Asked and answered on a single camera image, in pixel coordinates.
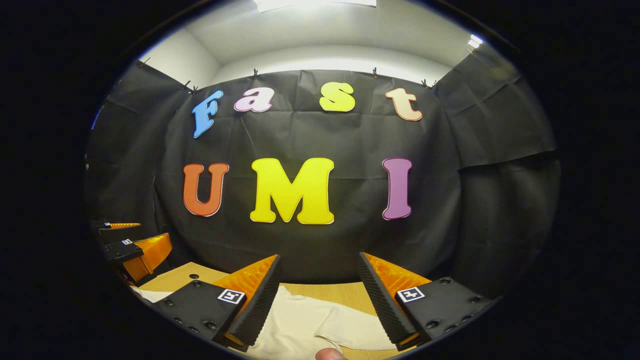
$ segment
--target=wooden table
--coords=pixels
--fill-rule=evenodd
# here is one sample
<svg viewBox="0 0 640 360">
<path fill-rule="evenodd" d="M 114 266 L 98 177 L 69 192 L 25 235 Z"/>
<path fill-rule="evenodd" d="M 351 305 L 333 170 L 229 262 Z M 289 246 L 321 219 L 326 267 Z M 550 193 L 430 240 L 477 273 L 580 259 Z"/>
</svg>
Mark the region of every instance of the wooden table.
<svg viewBox="0 0 640 360">
<path fill-rule="evenodd" d="M 176 291 L 193 281 L 193 279 L 189 277 L 190 274 L 197 274 L 199 280 L 209 283 L 228 275 L 196 263 L 188 263 L 172 271 L 158 275 L 155 279 L 140 286 L 139 289 L 147 291 Z M 371 300 L 369 300 L 369 296 L 362 282 L 329 285 L 282 283 L 281 285 L 287 288 L 293 295 L 304 295 L 318 300 L 336 302 L 362 311 L 363 313 L 376 316 L 373 304 L 371 304 Z M 411 351 L 412 349 L 415 349 L 415 347 L 402 352 Z M 381 360 L 388 359 L 400 353 L 397 350 L 366 351 L 346 347 L 343 347 L 342 351 L 349 360 Z"/>
</svg>

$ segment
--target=ceiling light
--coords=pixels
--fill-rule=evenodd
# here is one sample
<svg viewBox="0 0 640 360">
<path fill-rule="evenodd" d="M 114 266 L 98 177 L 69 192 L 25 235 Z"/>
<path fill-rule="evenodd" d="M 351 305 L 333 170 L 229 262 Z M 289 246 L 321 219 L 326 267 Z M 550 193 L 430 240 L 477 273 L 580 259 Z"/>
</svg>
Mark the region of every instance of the ceiling light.
<svg viewBox="0 0 640 360">
<path fill-rule="evenodd" d="M 253 0 L 261 13 L 289 6 L 313 6 L 327 3 L 342 3 L 376 7 L 377 0 Z"/>
<path fill-rule="evenodd" d="M 471 45 L 474 49 L 477 49 L 478 46 L 480 46 L 480 44 L 478 44 L 477 42 L 475 42 L 473 40 L 469 40 L 469 45 Z"/>
<path fill-rule="evenodd" d="M 471 35 L 471 40 L 475 41 L 478 45 L 482 44 L 482 40 L 479 37 L 475 36 L 475 35 Z"/>
</svg>

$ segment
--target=letter i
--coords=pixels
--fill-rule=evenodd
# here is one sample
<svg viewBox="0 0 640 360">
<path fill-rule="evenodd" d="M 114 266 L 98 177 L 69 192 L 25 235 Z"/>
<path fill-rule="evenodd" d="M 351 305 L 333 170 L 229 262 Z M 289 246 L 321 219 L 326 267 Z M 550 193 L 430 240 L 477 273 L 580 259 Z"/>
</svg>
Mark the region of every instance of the letter i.
<svg viewBox="0 0 640 360">
<path fill-rule="evenodd" d="M 408 173 L 412 164 L 408 159 L 390 158 L 382 161 L 382 167 L 389 174 L 389 200 L 382 213 L 385 220 L 406 218 L 411 214 L 407 204 Z"/>
</svg>

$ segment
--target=clip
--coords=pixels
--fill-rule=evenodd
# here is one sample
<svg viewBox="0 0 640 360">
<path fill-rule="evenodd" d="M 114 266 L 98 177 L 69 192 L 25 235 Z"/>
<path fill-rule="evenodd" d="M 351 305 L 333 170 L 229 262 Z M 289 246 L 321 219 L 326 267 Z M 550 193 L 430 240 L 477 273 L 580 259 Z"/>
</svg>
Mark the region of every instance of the clip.
<svg viewBox="0 0 640 360">
<path fill-rule="evenodd" d="M 146 59 L 145 62 L 143 62 L 142 64 L 140 64 L 140 67 L 144 66 L 144 64 L 147 63 L 147 61 L 149 61 L 149 59 Z"/>
</svg>

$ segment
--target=fingertip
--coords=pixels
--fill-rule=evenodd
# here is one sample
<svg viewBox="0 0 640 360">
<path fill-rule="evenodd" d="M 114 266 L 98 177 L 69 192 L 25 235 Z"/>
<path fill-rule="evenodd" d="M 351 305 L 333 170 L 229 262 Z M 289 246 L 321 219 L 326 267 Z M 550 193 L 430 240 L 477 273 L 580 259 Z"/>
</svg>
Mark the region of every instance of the fingertip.
<svg viewBox="0 0 640 360">
<path fill-rule="evenodd" d="M 334 348 L 324 348 L 316 353 L 316 360 L 348 360 Z"/>
</svg>

